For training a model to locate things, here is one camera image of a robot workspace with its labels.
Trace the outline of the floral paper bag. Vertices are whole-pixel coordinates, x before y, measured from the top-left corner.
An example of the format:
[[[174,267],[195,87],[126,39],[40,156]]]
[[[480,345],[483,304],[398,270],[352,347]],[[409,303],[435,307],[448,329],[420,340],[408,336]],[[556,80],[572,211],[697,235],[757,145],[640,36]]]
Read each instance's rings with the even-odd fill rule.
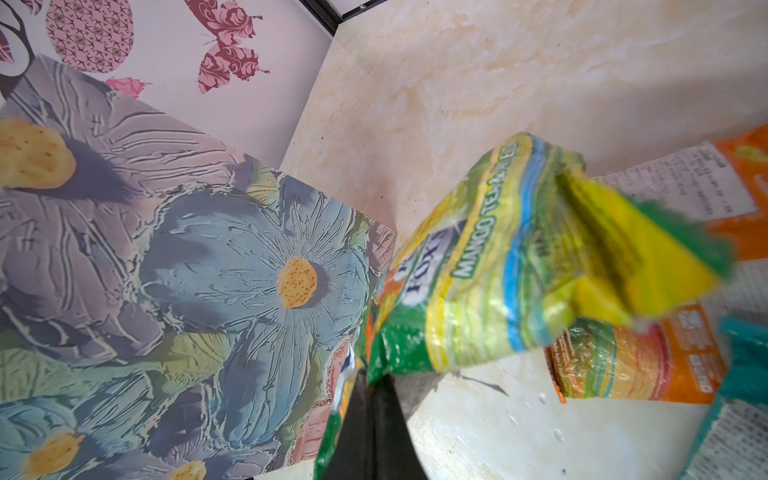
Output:
[[[1,475],[315,459],[395,232],[47,57],[1,108]]]

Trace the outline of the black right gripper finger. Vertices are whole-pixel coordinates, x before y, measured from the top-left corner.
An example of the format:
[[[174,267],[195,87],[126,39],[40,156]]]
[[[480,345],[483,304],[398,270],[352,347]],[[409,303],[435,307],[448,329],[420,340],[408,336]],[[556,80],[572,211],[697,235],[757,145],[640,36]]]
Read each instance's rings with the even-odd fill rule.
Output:
[[[331,418],[320,449],[322,479],[425,479],[394,382],[355,377],[343,416]]]

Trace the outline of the green Fox's mango tea bag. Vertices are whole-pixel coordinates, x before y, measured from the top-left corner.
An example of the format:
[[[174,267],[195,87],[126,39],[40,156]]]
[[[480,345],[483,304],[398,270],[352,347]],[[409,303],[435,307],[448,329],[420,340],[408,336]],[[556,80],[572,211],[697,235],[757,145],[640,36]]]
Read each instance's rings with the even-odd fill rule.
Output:
[[[589,178],[582,156],[520,132],[485,153],[403,243],[364,311],[358,372],[456,372],[551,345],[580,319],[635,327],[667,316],[652,298],[654,251],[725,276],[730,247],[677,213]]]

